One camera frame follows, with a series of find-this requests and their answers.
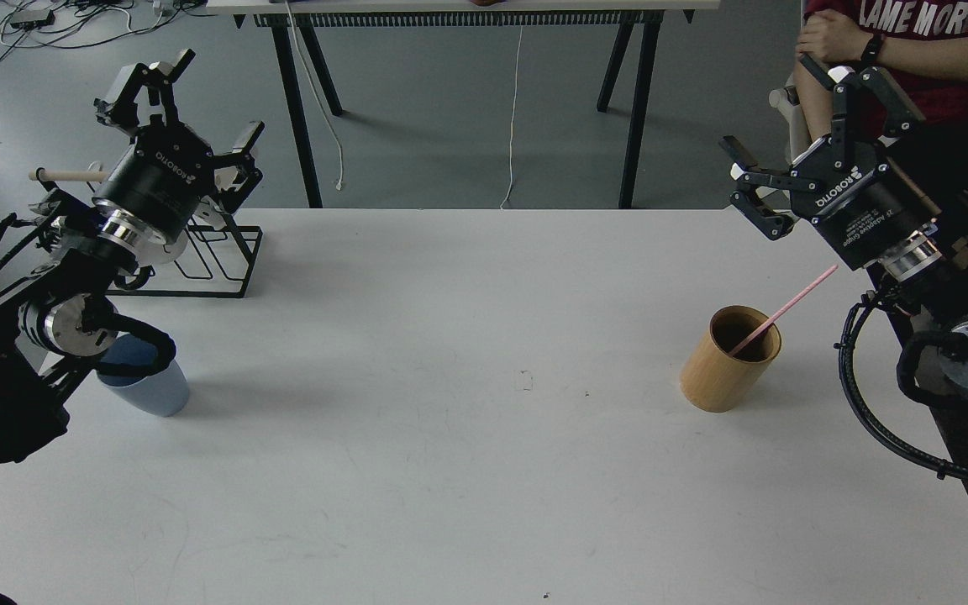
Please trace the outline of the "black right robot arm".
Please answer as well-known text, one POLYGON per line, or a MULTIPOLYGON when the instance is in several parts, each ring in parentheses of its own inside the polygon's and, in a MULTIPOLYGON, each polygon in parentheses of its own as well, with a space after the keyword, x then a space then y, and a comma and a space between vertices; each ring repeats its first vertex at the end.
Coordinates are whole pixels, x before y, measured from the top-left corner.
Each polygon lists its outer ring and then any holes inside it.
POLYGON ((730 202, 770 240, 798 219, 853 271, 880 266, 884 276, 846 315, 836 345, 844 394, 861 425, 885 448, 939 477, 968 481, 968 467, 896 436, 858 390, 855 352, 872 311, 896 317, 925 310, 929 329, 902 344, 899 390, 929 408, 968 408, 968 192, 936 200, 894 161, 891 147, 917 133, 924 115, 880 66, 802 65, 833 97, 829 134, 783 170, 760 167, 731 135, 719 142, 734 162, 730 202))

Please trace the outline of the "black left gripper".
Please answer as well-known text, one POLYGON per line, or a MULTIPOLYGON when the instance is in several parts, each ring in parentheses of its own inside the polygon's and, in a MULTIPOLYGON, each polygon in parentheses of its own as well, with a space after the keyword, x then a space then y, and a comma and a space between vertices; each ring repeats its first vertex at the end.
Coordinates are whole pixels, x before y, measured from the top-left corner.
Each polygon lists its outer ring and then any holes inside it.
POLYGON ((235 214, 264 179, 255 145, 266 124, 252 120, 229 152, 213 154, 192 128, 178 125, 173 84, 196 57, 183 49, 173 62, 123 66, 107 98, 93 100, 97 122, 133 135, 127 152, 93 194, 107 214, 123 210, 153 230, 162 244, 175 244, 203 196, 220 213, 235 214), (139 95, 161 114, 139 121, 139 95))

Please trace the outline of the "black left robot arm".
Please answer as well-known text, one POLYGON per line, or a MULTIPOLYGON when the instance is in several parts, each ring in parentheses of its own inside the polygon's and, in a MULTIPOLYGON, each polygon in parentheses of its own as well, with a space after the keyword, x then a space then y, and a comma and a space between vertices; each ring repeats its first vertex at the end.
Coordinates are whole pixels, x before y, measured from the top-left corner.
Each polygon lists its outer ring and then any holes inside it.
POLYGON ((195 57, 124 66, 97 99, 97 121, 129 138, 111 170, 39 168, 34 218, 0 222, 0 464, 64 435, 68 397, 92 371, 156 375, 176 358, 165 332, 126 317, 113 294, 140 295, 151 268, 192 239, 227 234, 247 271, 257 239, 235 212, 262 179, 253 120, 218 154, 181 120, 173 86, 195 57))

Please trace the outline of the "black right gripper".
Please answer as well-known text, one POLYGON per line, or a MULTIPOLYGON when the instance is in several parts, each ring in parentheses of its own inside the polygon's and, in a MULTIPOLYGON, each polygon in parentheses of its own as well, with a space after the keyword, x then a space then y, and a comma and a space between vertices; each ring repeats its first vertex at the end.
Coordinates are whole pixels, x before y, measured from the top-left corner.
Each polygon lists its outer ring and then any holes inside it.
POLYGON ((926 271, 942 263, 930 236, 939 207, 879 143, 915 133, 924 113, 882 66, 829 68, 810 54, 799 55, 799 64, 831 93, 829 134, 797 157, 791 175, 761 168, 737 138, 724 135, 719 146, 738 168, 731 206, 776 241, 796 221, 769 207, 760 189, 794 191, 792 213, 811 223, 851 271, 875 263, 884 271, 926 271), (884 113, 876 137, 865 126, 871 99, 884 113))

